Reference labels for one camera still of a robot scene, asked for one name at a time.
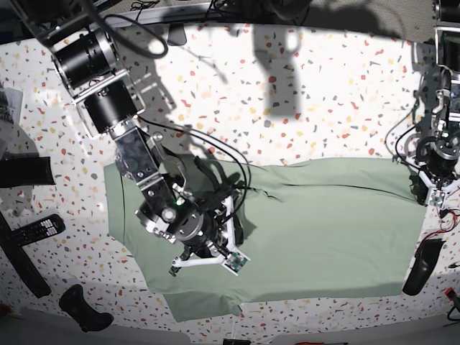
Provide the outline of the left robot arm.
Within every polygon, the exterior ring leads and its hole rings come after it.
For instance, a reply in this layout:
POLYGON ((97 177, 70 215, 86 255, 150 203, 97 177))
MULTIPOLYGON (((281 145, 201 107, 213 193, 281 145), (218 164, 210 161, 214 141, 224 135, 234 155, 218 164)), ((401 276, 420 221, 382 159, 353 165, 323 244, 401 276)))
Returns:
POLYGON ((405 140, 415 173, 413 193, 424 206, 442 208, 459 188, 459 2, 434 1, 434 101, 405 140))

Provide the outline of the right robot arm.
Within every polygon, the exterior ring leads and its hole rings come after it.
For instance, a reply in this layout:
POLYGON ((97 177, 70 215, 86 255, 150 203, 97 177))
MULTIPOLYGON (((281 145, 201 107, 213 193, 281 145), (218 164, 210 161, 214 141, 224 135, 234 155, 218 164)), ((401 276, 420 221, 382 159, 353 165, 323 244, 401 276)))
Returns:
POLYGON ((182 243, 170 274, 182 268, 219 265, 237 275, 248 256, 235 216, 247 196, 249 178, 230 180, 195 157, 210 182, 198 193, 183 160, 167 149, 160 132, 148 134, 138 116, 145 103, 125 67, 118 46, 150 59, 165 56, 136 45, 112 29, 92 1, 13 1, 24 26, 51 54, 56 73, 90 137, 108 135, 116 145, 119 173, 143 196, 136 216, 151 234, 182 243))

